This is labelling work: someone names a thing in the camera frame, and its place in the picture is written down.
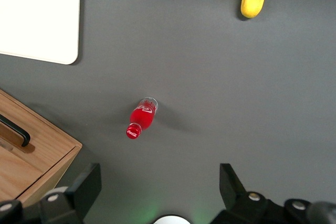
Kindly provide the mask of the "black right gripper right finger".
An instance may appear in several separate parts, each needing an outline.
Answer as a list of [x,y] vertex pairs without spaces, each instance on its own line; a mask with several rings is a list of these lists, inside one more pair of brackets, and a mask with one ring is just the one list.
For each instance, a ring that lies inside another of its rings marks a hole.
[[225,209],[212,223],[286,223],[281,206],[255,191],[247,191],[230,164],[220,164],[219,191]]

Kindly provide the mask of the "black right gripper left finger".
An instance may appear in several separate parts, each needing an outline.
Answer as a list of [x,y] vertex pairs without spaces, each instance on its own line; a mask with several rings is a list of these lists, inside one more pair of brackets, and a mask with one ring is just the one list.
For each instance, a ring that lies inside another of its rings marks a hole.
[[83,223],[100,192],[100,164],[90,163],[72,185],[53,189],[40,200],[41,223]]

